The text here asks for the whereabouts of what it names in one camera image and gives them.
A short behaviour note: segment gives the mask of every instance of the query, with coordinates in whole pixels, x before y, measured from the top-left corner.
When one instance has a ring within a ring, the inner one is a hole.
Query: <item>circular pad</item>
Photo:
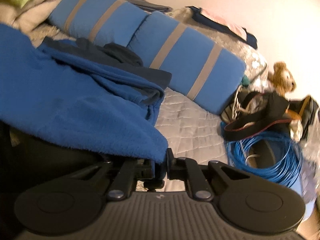
[[[258,212],[276,211],[282,206],[282,199],[270,192],[253,192],[246,198],[247,205]]]
[[[103,201],[86,181],[56,179],[22,193],[16,200],[16,217],[27,229],[41,235],[72,233],[89,225]]]

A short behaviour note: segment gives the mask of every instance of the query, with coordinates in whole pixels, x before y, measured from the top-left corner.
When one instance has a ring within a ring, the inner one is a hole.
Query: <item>white bedsheet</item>
[[[167,138],[175,157],[192,158],[198,164],[207,164],[210,160],[227,163],[220,123],[219,116],[167,88],[156,128]],[[164,188],[159,191],[182,190],[182,181],[169,181],[166,178]]]

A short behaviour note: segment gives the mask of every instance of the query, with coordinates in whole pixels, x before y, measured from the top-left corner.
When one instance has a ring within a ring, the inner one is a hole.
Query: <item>dark clothing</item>
[[[233,31],[231,31],[227,26],[219,24],[217,22],[214,22],[214,21],[210,20],[209,18],[207,18],[206,16],[202,15],[201,8],[197,8],[194,6],[188,6],[188,8],[190,8],[193,11],[192,18],[196,22],[199,22],[199,23],[206,25],[210,28],[213,28],[219,32],[234,36],[234,37],[238,38],[239,40],[241,40],[242,42],[250,45],[254,49],[258,48],[256,37],[254,35],[252,35],[251,33],[247,32],[247,30],[245,28],[243,28],[243,29],[247,33],[247,40],[244,40],[243,38],[239,37],[237,34],[235,34]]]
[[[83,40],[86,40],[86,39],[80,38],[76,41],[76,44],[81,49],[82,48],[85,49],[85,47],[83,46],[89,42],[88,40],[86,42],[84,42]],[[137,54],[135,54],[134,52],[132,52],[131,50],[129,50],[124,46],[121,46],[119,44],[115,44],[112,42],[104,45],[103,47],[101,46],[96,46],[96,47],[98,50],[102,51],[106,55],[116,59],[119,63],[128,63],[132,66],[143,67],[142,59]]]
[[[74,41],[54,41],[48,37],[44,39],[44,43],[59,51],[135,74],[162,89],[166,89],[171,81],[171,73],[159,69],[141,67],[143,66],[142,60],[134,52],[114,43],[100,47],[93,45],[85,38],[80,38],[76,40],[76,47],[74,46]],[[126,62],[133,62],[135,65],[130,65]]]
[[[146,0],[127,0],[127,1],[129,3],[134,4],[135,6],[138,6],[140,9],[148,12],[159,11],[159,12],[165,13],[165,12],[172,11],[172,8],[169,6],[149,3]]]

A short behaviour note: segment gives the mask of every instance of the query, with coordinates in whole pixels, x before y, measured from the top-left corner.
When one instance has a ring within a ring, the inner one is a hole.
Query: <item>brown stuffed animal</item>
[[[284,62],[276,62],[273,65],[274,73],[269,73],[268,79],[272,83],[275,91],[284,97],[287,92],[292,92],[296,89],[291,72],[287,69]]]

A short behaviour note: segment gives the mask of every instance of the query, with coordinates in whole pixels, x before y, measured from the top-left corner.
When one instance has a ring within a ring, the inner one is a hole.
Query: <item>gray strap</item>
[[[177,27],[172,31],[172,33],[169,35],[167,40],[162,45],[161,49],[159,50],[156,57],[153,59],[150,68],[159,69],[169,54],[170,50],[173,48],[173,46],[176,44],[178,39],[183,34],[184,30],[187,28],[187,26],[183,23],[179,23]]]
[[[123,3],[125,3],[125,0],[116,0],[106,11],[105,13],[100,17],[100,19],[97,21],[97,23],[95,24],[95,26],[92,28],[89,36],[88,36],[88,40],[93,42],[94,39],[96,38],[99,30],[101,29],[101,27],[104,25],[104,23],[106,22],[106,20],[109,19],[109,17],[114,13],[114,11]]]
[[[79,2],[76,4],[76,6],[73,8],[73,10],[71,11],[71,13],[69,14],[66,22],[64,23],[64,31],[66,33],[69,33],[69,28],[70,28],[70,24],[72,22],[72,20],[74,19],[74,17],[76,16],[76,13],[78,12],[78,10],[80,9],[80,7],[86,2],[87,0],[79,0]]]
[[[202,89],[204,83],[206,82],[208,76],[210,75],[213,66],[215,65],[222,47],[217,43],[214,44],[213,49],[211,50],[207,61],[205,62],[200,74],[198,75],[196,81],[194,82],[193,86],[191,87],[190,91],[187,94],[187,98],[190,100],[194,100],[200,90]]]

